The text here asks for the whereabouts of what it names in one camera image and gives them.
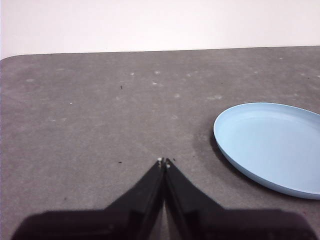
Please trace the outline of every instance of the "gray mat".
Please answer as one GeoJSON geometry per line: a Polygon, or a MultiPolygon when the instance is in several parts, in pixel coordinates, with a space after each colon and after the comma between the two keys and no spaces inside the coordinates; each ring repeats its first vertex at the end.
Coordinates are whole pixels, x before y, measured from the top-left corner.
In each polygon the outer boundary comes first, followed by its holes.
{"type": "Polygon", "coordinates": [[[3,240],[31,214],[106,207],[158,157],[226,208],[295,211],[320,235],[320,201],[253,182],[212,139],[242,103],[320,113],[319,46],[14,56],[1,88],[3,240]]]}

